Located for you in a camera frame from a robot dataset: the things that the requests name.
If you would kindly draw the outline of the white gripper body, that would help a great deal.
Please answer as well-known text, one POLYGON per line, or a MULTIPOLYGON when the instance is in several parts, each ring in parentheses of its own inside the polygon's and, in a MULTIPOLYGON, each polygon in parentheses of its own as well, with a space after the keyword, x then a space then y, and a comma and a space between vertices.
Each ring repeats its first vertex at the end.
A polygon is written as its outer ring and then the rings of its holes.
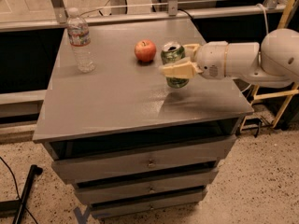
POLYGON ((223 79, 225 51, 228 43, 209 42, 201 46, 195 55, 197 66, 201 70, 200 75, 206 79, 223 79))

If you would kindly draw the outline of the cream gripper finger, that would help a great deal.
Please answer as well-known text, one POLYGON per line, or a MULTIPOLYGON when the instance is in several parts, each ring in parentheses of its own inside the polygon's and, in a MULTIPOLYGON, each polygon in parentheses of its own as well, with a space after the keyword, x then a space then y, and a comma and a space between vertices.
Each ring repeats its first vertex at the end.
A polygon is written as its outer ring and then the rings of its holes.
POLYGON ((197 63, 192 62, 189 57, 162 65, 159 67, 159 71, 165 77, 181 79, 190 79, 202 73, 197 63))
POLYGON ((199 44, 185 44, 183 46, 185 49, 185 56, 189 57, 192 62, 196 61, 197 51, 200 49, 199 44))

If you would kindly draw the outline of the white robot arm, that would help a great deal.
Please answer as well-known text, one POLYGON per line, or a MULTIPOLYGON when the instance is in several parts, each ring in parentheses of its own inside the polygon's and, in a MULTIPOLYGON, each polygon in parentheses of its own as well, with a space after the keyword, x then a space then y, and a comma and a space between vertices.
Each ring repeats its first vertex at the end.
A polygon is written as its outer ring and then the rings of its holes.
POLYGON ((261 87, 284 88, 299 82, 299 33, 277 29, 262 43, 191 44, 187 57, 161 66, 160 72, 169 78, 233 77, 261 87))

